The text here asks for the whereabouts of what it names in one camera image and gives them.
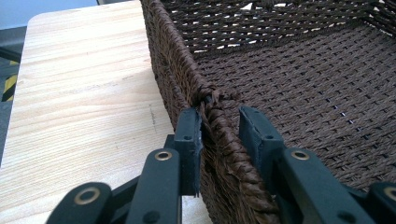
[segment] black clamp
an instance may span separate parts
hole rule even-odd
[[[340,184],[311,151],[286,148],[259,110],[240,108],[239,137],[276,196],[282,223],[391,223],[396,220],[396,184],[376,183],[369,193]]]
[[[176,134],[148,154],[141,176],[111,190],[83,184],[64,196],[47,223],[181,223],[181,196],[199,193],[201,118],[180,113]]]

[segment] wood grain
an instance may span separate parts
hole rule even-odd
[[[80,184],[120,186],[172,132],[139,1],[34,17],[0,169],[0,222],[44,223]],[[210,223],[201,199],[183,199],[183,221]]]

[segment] woven seagrass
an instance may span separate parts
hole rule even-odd
[[[395,0],[142,0],[152,68],[176,127],[203,117],[201,192],[214,223],[278,223],[238,138],[257,107],[288,147],[342,183],[396,182]]]

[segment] yellow object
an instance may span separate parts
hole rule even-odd
[[[7,78],[2,101],[12,101],[14,99],[15,86],[17,85],[17,76]]]
[[[9,62],[9,65],[17,65],[17,64],[19,64],[19,63],[14,62],[14,61],[10,61],[10,62]]]

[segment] metal rivet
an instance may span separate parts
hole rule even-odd
[[[92,195],[90,198],[88,198],[88,199],[82,199],[82,198],[81,198],[81,196],[82,196],[83,194],[89,193],[89,192],[92,192],[92,193],[93,193],[93,195]],[[99,190],[98,188],[95,188],[95,187],[86,188],[86,189],[83,189],[82,191],[80,191],[80,192],[76,195],[76,197],[75,197],[75,203],[76,203],[76,204],[79,204],[79,205],[84,205],[84,204],[87,204],[87,203],[92,203],[92,202],[94,202],[97,198],[99,198],[99,195],[100,195],[100,190]]]
[[[291,156],[300,161],[309,160],[309,155],[303,151],[292,151]]]
[[[390,199],[396,202],[396,188],[386,187],[384,188],[384,192]]]
[[[171,158],[172,158],[172,153],[168,151],[161,151],[155,154],[155,159],[157,159],[157,161],[167,161]]]

